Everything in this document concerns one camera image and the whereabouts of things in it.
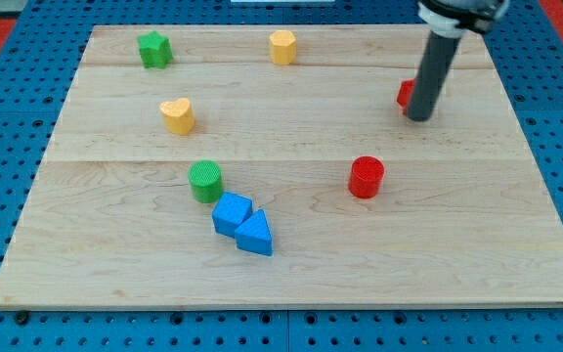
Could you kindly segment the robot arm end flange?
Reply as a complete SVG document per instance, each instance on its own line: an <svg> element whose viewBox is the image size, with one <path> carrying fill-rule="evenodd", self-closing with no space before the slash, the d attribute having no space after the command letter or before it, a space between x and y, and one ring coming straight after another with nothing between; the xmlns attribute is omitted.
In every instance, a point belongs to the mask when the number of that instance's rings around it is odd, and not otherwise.
<svg viewBox="0 0 563 352"><path fill-rule="evenodd" d="M418 15L431 31L460 38L465 31L491 32L506 14L509 0L418 0Z"/></svg>

